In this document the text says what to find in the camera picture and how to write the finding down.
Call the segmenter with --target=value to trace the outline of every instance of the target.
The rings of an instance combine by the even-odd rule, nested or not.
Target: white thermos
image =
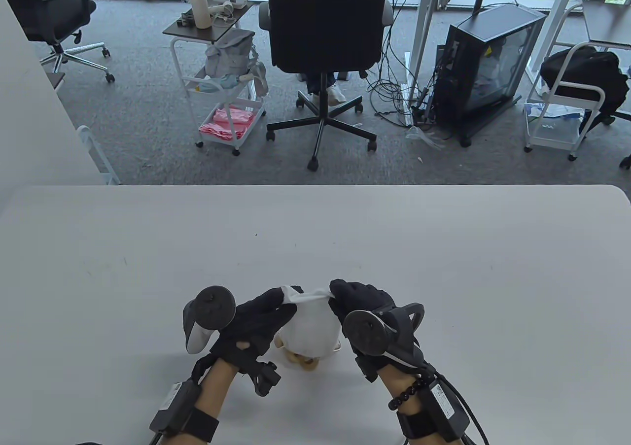
[[[193,8],[193,19],[195,26],[199,29],[210,28],[212,19],[208,12],[208,0],[189,0]]]

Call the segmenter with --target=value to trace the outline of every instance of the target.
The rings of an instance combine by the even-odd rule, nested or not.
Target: black computer tower
[[[451,25],[437,65],[433,112],[437,123],[470,137],[496,105],[511,102],[545,15],[504,4]]]

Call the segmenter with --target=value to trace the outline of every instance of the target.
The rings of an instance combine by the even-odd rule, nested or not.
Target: dark tabletop
[[[212,3],[209,0],[209,5],[216,5],[216,3]],[[218,41],[228,29],[232,28],[237,21],[243,17],[247,13],[248,10],[252,8],[252,4],[248,1],[247,4],[241,10],[234,10],[233,16],[235,17],[235,22],[228,26],[215,26],[212,25],[207,29],[199,29],[195,26],[178,26],[177,21],[174,21],[171,26],[162,31],[162,34],[168,34],[171,36],[190,38],[190,39],[198,39],[200,41],[207,41],[209,43],[213,43]]]
[[[583,2],[590,41],[631,46],[631,6]]]
[[[59,85],[59,82],[64,80],[65,75],[66,74],[63,72],[58,72],[58,73],[47,72],[46,73],[46,76],[48,77],[48,80],[50,80],[50,85],[52,85],[53,89],[56,89],[57,86]]]

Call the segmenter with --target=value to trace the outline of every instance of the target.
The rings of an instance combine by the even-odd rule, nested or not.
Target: chair wheel
[[[626,170],[631,169],[631,156],[627,156],[625,157],[625,159],[620,161],[620,165],[618,167],[626,169]]]
[[[309,164],[307,164],[307,169],[310,170],[311,172],[315,172],[317,171],[317,168],[318,168],[317,157],[312,157],[311,161],[309,161]]]

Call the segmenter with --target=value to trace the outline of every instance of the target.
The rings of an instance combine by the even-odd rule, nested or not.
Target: hand
[[[394,301],[385,290],[380,290],[370,284],[360,282],[346,282],[342,279],[331,281],[329,285],[334,298],[329,299],[329,307],[338,317],[341,325],[344,319],[353,310],[375,310],[384,306],[393,306]],[[357,363],[366,377],[372,382],[377,377],[377,371],[390,364],[390,360],[384,356],[368,356],[361,353],[351,344],[357,355]],[[365,366],[370,366],[373,371],[366,371]]]
[[[219,339],[211,351],[223,357],[224,352],[234,350],[239,342],[239,349],[252,360],[264,355],[278,330],[296,313],[296,305],[283,304],[283,299],[282,289],[275,287],[237,306],[234,319],[226,328],[219,330]]]

